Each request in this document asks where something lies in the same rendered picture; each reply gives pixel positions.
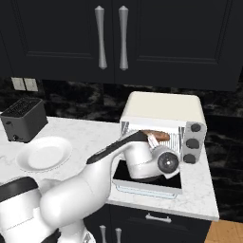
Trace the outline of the white toaster oven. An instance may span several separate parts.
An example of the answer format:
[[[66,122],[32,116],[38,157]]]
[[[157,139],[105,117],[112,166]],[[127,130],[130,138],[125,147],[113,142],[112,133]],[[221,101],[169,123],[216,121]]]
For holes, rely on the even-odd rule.
[[[194,123],[201,125],[200,131],[191,131]],[[120,125],[122,134],[130,130],[168,133],[168,144],[175,143],[173,138],[178,136],[177,145],[181,159],[192,154],[196,157],[196,162],[199,161],[207,133],[201,102],[196,95],[133,91],[121,114]],[[188,148],[188,139],[198,140],[199,148]]]

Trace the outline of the brown baguette bread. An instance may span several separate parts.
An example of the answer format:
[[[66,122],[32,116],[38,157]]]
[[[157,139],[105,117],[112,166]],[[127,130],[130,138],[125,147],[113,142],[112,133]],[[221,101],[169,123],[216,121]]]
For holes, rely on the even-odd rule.
[[[162,131],[142,130],[142,133],[147,136],[154,136],[157,141],[168,141],[170,139],[170,135]]]

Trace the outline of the toaster oven glass door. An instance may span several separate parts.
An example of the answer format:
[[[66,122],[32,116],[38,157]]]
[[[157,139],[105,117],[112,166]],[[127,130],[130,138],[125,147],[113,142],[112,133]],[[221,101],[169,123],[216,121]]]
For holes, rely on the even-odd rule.
[[[113,184],[120,192],[175,199],[182,194],[180,173],[171,178],[164,175],[156,178],[134,180],[130,177],[125,160],[120,160],[113,176]]]

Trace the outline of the black toaster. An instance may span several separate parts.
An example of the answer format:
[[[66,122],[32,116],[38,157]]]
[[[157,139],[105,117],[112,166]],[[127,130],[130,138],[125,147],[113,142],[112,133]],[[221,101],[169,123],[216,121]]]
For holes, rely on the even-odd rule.
[[[39,98],[22,98],[6,109],[0,120],[9,141],[30,142],[47,124],[44,102]]]

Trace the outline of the dark base cupboard door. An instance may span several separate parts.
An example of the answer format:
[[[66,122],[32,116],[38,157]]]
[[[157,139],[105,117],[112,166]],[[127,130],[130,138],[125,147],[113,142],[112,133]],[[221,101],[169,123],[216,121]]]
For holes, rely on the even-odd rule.
[[[206,238],[206,235],[202,234],[187,234],[132,224],[116,228],[121,228],[121,243],[204,243]],[[113,235],[114,242],[117,243],[115,230]]]
[[[103,243],[100,226],[104,225],[106,243],[112,243],[110,212],[107,205],[104,205],[99,211],[86,217],[84,219],[84,224],[86,228],[93,234],[97,243]]]

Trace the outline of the white round plate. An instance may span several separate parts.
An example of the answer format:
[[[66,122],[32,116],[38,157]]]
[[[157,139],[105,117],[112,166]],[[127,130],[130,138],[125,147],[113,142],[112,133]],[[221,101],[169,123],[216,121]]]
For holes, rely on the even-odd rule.
[[[21,170],[44,173],[65,163],[72,154],[71,143],[62,137],[42,137],[26,144],[16,156]]]

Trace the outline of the dark drawer front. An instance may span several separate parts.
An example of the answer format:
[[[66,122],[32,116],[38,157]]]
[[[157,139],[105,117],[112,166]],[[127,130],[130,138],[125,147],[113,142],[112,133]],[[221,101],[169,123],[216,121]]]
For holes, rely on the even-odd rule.
[[[158,213],[153,211],[145,211],[142,209],[135,209],[129,207],[122,207],[117,205],[110,206],[110,213],[119,219],[126,221],[139,222],[149,224],[153,226],[160,226],[167,229],[179,230],[189,234],[197,234],[201,232],[208,232],[211,222],[208,220],[191,218],[181,215],[170,215],[165,213]],[[156,220],[147,220],[145,216],[150,214],[157,217],[169,216],[172,219],[172,223],[165,223]]]

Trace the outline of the beige wall socket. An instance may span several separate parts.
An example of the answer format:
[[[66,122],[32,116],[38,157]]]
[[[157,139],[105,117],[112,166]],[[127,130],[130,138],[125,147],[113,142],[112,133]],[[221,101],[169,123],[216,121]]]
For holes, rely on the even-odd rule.
[[[15,90],[19,90],[19,91],[26,90],[25,83],[22,78],[11,78],[11,80]]]
[[[27,91],[32,91],[32,92],[38,91],[38,85],[37,85],[35,79],[25,78],[24,82],[25,82]]]

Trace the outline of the dark wall cupboard door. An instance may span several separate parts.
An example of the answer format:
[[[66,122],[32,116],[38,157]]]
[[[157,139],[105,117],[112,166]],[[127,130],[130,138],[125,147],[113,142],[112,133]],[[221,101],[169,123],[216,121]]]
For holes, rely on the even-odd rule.
[[[120,69],[126,6],[128,69]],[[243,68],[243,0],[113,0],[115,82],[234,91]]]
[[[106,69],[95,8],[104,8]],[[0,32],[15,77],[112,84],[111,0],[0,0]]]

